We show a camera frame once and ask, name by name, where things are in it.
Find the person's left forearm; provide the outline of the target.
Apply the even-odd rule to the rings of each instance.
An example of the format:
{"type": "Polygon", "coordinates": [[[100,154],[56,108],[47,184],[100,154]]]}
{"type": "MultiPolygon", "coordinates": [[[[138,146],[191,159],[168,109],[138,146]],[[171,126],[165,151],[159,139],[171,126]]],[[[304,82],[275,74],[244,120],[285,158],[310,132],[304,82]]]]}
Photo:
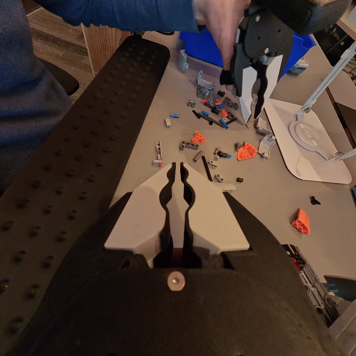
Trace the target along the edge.
{"type": "Polygon", "coordinates": [[[66,23],[108,26],[122,31],[199,32],[193,2],[188,0],[38,0],[66,23]]]}

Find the white book stand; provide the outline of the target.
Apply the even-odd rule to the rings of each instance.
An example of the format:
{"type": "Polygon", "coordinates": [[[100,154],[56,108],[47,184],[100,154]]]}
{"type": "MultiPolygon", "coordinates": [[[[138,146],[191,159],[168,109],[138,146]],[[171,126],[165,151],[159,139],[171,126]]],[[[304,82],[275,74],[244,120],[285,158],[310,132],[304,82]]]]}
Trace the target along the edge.
{"type": "Polygon", "coordinates": [[[354,42],[302,106],[275,99],[265,103],[286,167],[298,179],[336,184],[352,181],[344,160],[355,156],[355,149],[347,153],[336,149],[312,105],[355,55],[355,47],[354,42]]]}

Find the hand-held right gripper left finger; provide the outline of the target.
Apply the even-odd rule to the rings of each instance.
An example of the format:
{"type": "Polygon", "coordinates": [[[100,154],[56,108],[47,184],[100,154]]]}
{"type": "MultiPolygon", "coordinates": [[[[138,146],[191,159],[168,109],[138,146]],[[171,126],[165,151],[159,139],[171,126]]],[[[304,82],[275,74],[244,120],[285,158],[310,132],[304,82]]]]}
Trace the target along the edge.
{"type": "Polygon", "coordinates": [[[143,255],[155,267],[169,267],[173,240],[167,203],[176,163],[168,164],[131,194],[104,247],[143,255]]]}

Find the long black axle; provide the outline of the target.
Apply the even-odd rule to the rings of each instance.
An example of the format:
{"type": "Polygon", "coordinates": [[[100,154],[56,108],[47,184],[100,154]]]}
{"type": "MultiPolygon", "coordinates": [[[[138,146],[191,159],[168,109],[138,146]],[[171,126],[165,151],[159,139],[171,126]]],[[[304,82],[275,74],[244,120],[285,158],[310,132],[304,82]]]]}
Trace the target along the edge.
{"type": "Polygon", "coordinates": [[[204,165],[204,168],[205,168],[205,172],[207,174],[207,178],[210,182],[213,182],[213,179],[212,179],[212,176],[211,176],[211,173],[210,173],[210,169],[209,169],[209,166],[207,164],[207,161],[206,161],[206,158],[204,155],[202,155],[202,162],[203,162],[203,165],[204,165]]]}

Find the wooden pillar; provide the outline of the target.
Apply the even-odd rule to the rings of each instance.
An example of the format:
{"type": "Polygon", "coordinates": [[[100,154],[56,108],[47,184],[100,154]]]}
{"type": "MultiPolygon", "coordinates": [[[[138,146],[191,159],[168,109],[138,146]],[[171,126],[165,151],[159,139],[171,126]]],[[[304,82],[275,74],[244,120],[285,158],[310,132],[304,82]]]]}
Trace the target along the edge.
{"type": "Polygon", "coordinates": [[[95,77],[131,32],[92,24],[89,27],[81,24],[81,27],[95,77]]]}

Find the pile of small technic pieces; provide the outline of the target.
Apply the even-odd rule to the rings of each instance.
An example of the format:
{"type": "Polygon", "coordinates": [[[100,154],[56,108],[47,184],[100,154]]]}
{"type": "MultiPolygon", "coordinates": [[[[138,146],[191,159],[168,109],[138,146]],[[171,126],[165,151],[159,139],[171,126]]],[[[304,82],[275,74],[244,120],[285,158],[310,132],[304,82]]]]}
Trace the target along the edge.
{"type": "Polygon", "coordinates": [[[209,116],[205,116],[205,115],[203,115],[203,114],[201,114],[201,113],[196,112],[195,110],[192,110],[192,112],[193,112],[193,114],[194,114],[198,119],[201,119],[201,118],[202,118],[202,119],[206,120],[207,122],[209,122],[209,125],[210,125],[210,126],[213,125],[213,124],[216,124],[216,125],[219,126],[219,127],[225,128],[225,127],[223,127],[223,126],[220,124],[219,121],[217,121],[217,120],[215,120],[215,119],[213,119],[213,118],[210,118],[209,116]]]}

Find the person's left hand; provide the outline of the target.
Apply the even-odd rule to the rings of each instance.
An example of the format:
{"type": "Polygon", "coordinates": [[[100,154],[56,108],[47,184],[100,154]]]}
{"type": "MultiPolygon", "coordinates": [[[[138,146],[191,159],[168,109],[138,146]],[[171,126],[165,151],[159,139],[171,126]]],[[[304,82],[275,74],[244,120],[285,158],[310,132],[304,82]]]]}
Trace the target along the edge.
{"type": "Polygon", "coordinates": [[[250,5],[249,0],[194,0],[194,17],[197,25],[205,25],[220,50],[223,69],[230,69],[230,61],[238,26],[250,5]]]}

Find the orange curved panel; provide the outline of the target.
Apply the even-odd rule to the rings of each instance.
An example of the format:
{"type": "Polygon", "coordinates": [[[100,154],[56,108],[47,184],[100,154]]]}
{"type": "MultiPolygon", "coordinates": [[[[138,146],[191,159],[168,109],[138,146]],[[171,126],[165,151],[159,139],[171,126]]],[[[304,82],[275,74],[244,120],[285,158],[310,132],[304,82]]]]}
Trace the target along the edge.
{"type": "Polygon", "coordinates": [[[310,234],[310,219],[306,212],[299,208],[296,213],[296,218],[291,222],[292,226],[294,226],[299,232],[309,235],[310,234]]]}

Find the orange flat panel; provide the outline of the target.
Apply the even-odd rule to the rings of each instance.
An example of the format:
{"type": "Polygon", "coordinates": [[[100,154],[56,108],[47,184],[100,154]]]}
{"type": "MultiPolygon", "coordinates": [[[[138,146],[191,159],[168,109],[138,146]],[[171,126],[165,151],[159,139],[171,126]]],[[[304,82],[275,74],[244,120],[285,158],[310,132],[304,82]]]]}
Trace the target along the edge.
{"type": "Polygon", "coordinates": [[[244,143],[237,153],[237,160],[242,161],[245,159],[253,158],[258,153],[258,150],[249,143],[244,143]]]}

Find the light grey boxy panel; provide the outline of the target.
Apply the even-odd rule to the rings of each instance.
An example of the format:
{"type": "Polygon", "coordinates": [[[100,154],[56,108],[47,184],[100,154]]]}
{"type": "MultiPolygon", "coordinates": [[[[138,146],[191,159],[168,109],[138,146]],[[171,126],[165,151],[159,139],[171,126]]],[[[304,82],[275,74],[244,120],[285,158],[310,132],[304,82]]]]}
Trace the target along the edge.
{"type": "Polygon", "coordinates": [[[255,130],[256,130],[256,133],[264,135],[264,136],[273,135],[272,130],[270,130],[267,127],[267,122],[263,118],[256,119],[256,121],[255,121],[255,130]]]}

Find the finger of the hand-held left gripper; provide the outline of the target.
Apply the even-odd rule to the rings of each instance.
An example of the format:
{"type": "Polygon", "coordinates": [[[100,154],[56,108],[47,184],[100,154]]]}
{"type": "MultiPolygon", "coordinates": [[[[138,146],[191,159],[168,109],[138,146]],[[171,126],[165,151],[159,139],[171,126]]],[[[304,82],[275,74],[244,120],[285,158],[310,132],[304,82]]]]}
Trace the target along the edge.
{"type": "Polygon", "coordinates": [[[270,98],[278,82],[279,71],[283,55],[279,56],[261,56],[255,64],[257,70],[258,90],[256,92],[257,100],[254,111],[254,118],[259,118],[266,101],[270,98]]]}
{"type": "Polygon", "coordinates": [[[257,79],[257,71],[252,68],[248,67],[243,69],[243,80],[242,80],[242,91],[241,96],[239,97],[240,100],[240,111],[241,117],[246,124],[252,114],[251,105],[253,102],[252,96],[252,89],[257,79]]]}

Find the light grey curved panel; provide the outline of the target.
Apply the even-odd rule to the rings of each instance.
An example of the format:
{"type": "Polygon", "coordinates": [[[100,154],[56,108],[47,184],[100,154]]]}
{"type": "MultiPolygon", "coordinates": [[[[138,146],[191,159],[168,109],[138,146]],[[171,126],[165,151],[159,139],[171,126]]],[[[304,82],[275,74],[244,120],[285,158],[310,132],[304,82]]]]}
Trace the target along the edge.
{"type": "Polygon", "coordinates": [[[276,144],[275,136],[265,136],[259,143],[258,154],[263,158],[269,158],[272,147],[276,144]]]}
{"type": "Polygon", "coordinates": [[[198,73],[198,79],[197,83],[200,85],[202,88],[207,89],[207,90],[213,90],[216,87],[216,84],[213,82],[207,81],[202,78],[203,71],[200,70],[198,73]]]}

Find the blue storage bin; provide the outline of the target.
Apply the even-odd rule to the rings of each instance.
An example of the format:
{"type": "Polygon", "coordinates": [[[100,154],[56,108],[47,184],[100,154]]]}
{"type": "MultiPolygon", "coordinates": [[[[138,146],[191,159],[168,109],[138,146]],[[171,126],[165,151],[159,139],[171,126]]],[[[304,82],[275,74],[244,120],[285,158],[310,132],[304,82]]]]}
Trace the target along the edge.
{"type": "MultiPolygon", "coordinates": [[[[187,55],[223,67],[220,50],[208,29],[204,29],[202,33],[182,31],[180,32],[179,39],[185,42],[184,49],[187,55]]],[[[299,35],[295,33],[291,54],[281,77],[286,74],[287,71],[300,60],[300,58],[305,58],[306,53],[314,46],[316,46],[316,43],[312,35],[299,35]]]]}

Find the black dimpled pad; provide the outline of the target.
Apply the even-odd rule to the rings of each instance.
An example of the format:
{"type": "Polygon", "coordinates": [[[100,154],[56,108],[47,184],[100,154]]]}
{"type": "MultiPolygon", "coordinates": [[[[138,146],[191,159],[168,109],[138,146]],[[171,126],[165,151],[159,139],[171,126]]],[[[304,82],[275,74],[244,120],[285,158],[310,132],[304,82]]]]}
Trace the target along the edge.
{"type": "Polygon", "coordinates": [[[108,209],[170,57],[162,44],[128,37],[2,195],[1,355],[108,209]]]}

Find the grey toy hub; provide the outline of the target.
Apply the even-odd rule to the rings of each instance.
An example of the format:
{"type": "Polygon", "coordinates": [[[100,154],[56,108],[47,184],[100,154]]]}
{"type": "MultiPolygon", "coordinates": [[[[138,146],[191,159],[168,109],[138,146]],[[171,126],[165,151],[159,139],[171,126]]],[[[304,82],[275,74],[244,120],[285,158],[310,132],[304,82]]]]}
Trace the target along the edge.
{"type": "Polygon", "coordinates": [[[293,65],[288,71],[287,73],[290,75],[300,75],[301,73],[303,73],[307,68],[308,68],[309,64],[308,61],[302,57],[300,58],[300,60],[298,60],[296,62],[295,65],[293,65]]]}

